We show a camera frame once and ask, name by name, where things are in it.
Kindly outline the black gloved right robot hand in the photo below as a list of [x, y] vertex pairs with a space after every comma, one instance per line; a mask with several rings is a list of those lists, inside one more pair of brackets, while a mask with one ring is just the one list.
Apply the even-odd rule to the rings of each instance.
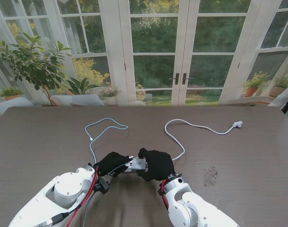
[[138, 156], [144, 158], [148, 165], [146, 172], [138, 171], [137, 173], [145, 181], [163, 181], [169, 176], [175, 175], [174, 164], [168, 153], [141, 148]]

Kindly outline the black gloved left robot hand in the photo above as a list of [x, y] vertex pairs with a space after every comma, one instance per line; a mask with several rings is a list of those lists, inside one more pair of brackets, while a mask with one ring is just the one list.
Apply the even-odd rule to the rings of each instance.
[[94, 169], [97, 171], [99, 177], [109, 175], [116, 177], [120, 173], [123, 173], [128, 168], [126, 164], [131, 161], [129, 156], [123, 156], [117, 152], [111, 152], [107, 154], [101, 161], [94, 165]]

